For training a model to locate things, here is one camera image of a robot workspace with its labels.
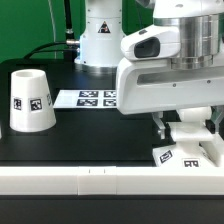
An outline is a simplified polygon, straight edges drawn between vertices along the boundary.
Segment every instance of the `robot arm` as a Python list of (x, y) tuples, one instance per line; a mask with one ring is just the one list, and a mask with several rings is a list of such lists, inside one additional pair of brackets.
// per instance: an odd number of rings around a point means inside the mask
[(216, 58), (224, 57), (223, 13), (223, 1), (156, 0), (154, 24), (122, 40), (118, 109), (133, 114), (223, 105), (224, 62), (216, 67)]
[(153, 9), (155, 7), (156, 0), (136, 0), (136, 2), (145, 8)]

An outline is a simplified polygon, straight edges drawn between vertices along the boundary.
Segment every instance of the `black table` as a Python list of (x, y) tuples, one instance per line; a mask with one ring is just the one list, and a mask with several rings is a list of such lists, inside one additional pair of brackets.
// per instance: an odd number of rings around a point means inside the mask
[[(96, 76), (62, 60), (8, 60), (0, 65), (0, 166), (154, 166), (160, 141), (151, 114), (117, 109), (57, 109), (55, 127), (19, 133), (9, 127), (10, 75), (46, 71), (53, 101), (60, 89), (112, 90), (115, 75)], [(164, 120), (175, 121), (174, 112)], [(0, 196), (0, 223), (222, 223), (222, 196)]]

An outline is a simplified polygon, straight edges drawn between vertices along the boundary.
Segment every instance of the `green background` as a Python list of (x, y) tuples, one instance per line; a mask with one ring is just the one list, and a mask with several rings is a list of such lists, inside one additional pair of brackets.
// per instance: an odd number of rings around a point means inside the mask
[[(0, 0), (0, 62), (21, 58), (35, 47), (53, 42), (48, 0)], [(70, 0), (76, 38), (85, 29), (85, 1)], [(65, 40), (63, 0), (52, 0), (57, 40)], [(152, 23), (152, 11), (138, 6), (143, 26)], [(126, 34), (141, 29), (135, 0), (123, 0), (123, 30)], [(54, 54), (34, 57), (53, 58)]]

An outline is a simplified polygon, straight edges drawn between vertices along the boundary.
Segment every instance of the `white cable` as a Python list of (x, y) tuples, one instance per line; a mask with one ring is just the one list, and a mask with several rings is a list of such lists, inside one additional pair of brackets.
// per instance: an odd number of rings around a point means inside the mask
[(48, 0), (49, 4), (49, 9), (50, 9), (50, 14), (51, 14), (51, 22), (52, 22), (52, 28), (53, 28), (53, 38), (54, 42), (56, 42), (56, 26), (55, 26), (55, 20), (54, 20), (54, 12), (53, 12), (53, 7), (52, 7), (52, 2), (51, 0)]

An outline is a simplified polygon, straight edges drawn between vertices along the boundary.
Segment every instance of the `upside-down cup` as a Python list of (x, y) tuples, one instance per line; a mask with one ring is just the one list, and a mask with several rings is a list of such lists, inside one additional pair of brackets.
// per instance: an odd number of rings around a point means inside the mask
[(38, 132), (56, 124), (46, 74), (26, 69), (12, 73), (10, 127), (19, 132)]

